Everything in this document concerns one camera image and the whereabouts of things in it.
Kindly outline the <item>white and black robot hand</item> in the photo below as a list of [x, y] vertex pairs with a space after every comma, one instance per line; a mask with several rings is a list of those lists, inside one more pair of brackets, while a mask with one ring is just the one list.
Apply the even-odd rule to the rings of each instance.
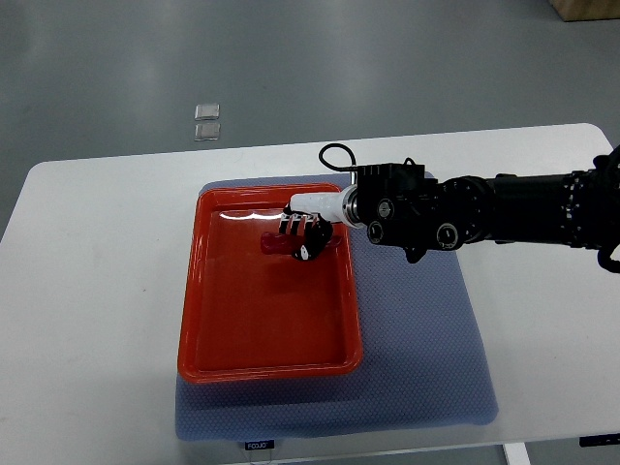
[[357, 215], [357, 187], [340, 192], [295, 194], [282, 211], [278, 232], [300, 236], [302, 243], [292, 256], [302, 262], [315, 260], [333, 236], [333, 225], [360, 228]]

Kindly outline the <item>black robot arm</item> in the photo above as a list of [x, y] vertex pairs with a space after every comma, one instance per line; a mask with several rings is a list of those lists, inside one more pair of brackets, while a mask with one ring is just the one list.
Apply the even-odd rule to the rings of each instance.
[[355, 179], [336, 207], [338, 221], [365, 228], [375, 245], [401, 248], [409, 263], [465, 244], [559, 244], [594, 250], [599, 266], [619, 270], [619, 152], [590, 170], [440, 182], [408, 158], [346, 168]]

